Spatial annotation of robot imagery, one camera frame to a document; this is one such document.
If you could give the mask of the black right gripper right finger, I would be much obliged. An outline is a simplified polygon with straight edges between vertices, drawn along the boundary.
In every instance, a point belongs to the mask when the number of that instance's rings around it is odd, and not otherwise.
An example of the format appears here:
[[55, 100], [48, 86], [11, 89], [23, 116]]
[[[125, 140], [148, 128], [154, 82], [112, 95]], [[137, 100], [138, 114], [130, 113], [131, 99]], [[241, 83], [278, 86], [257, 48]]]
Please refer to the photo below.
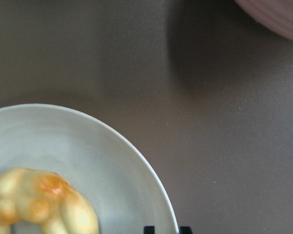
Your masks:
[[192, 229], [189, 226], [181, 226], [180, 234], [192, 234]]

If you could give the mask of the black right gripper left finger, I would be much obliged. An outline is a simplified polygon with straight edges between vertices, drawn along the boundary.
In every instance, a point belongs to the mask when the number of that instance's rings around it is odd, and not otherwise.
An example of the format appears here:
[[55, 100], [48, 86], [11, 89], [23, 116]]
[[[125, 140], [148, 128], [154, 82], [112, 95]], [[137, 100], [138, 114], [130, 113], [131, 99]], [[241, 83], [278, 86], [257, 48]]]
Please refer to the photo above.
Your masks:
[[144, 226], [144, 234], [155, 234], [154, 226]]

